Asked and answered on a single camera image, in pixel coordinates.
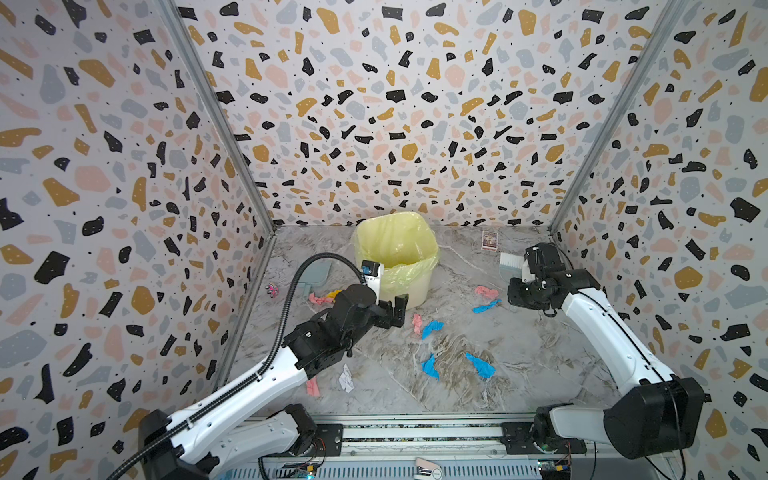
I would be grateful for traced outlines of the teal hand brush white bristles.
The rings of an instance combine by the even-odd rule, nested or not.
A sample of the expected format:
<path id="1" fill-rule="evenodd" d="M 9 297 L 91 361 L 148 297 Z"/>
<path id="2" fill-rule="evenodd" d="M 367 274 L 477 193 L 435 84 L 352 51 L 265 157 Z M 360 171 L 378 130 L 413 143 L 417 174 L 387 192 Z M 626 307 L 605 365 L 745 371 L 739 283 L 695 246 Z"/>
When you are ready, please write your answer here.
<path id="1" fill-rule="evenodd" d="M 530 275 L 528 261 L 524 256 L 501 252 L 499 274 L 504 282 L 509 282 L 511 279 L 526 280 Z"/>

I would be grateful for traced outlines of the teal plastic dustpan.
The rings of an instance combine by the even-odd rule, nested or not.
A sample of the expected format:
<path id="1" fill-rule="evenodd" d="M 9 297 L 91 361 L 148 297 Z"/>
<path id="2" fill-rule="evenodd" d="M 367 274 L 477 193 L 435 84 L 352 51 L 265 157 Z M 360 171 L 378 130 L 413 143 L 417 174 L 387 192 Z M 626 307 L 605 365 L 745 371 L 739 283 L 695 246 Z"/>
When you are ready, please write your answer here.
<path id="1" fill-rule="evenodd" d="M 330 259 L 314 261 L 302 273 L 297 288 L 301 289 L 305 296 L 321 289 L 327 282 L 331 269 Z"/>

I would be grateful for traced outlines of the cream trash bin yellow bag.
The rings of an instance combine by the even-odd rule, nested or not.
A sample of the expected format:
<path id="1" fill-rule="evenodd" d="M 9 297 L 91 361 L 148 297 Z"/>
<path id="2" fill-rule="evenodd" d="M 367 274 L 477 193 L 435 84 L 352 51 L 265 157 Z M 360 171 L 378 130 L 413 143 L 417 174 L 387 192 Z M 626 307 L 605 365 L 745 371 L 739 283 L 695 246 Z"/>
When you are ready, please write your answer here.
<path id="1" fill-rule="evenodd" d="M 399 212 L 365 220 L 356 227 L 352 243 L 358 263 L 370 260 L 383 266 L 381 299 L 408 295 L 409 310 L 426 301 L 440 247 L 424 217 Z"/>

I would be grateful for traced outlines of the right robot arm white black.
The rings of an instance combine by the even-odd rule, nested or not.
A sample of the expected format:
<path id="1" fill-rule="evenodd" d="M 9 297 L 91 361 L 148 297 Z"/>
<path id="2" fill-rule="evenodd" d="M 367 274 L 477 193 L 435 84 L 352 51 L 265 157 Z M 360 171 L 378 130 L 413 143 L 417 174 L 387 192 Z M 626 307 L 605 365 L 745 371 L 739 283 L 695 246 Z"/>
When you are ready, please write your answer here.
<path id="1" fill-rule="evenodd" d="M 561 312 L 586 336 L 621 395 L 610 408 L 540 407 L 531 433 L 539 447 L 579 439 L 611 445 L 627 459 L 692 446 L 705 402 L 702 386 L 682 378 L 644 346 L 585 269 L 570 267 L 556 245 L 504 253 L 507 300 L 543 314 Z"/>

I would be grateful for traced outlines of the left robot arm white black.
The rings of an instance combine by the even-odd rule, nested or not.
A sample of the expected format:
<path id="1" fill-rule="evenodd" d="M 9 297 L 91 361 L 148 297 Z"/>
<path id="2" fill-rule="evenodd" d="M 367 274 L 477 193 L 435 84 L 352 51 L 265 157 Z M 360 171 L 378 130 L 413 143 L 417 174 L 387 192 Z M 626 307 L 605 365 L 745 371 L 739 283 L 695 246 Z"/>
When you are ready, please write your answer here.
<path id="1" fill-rule="evenodd" d="M 308 452 L 317 425 L 302 405 L 288 405 L 256 423 L 249 417 L 351 355 L 371 328 L 402 327 L 408 299 L 381 301 L 370 287 L 351 285 L 330 308 L 287 334 L 273 361 L 261 362 L 190 407 L 150 413 L 140 423 L 145 477 L 213 479 L 258 457 Z"/>

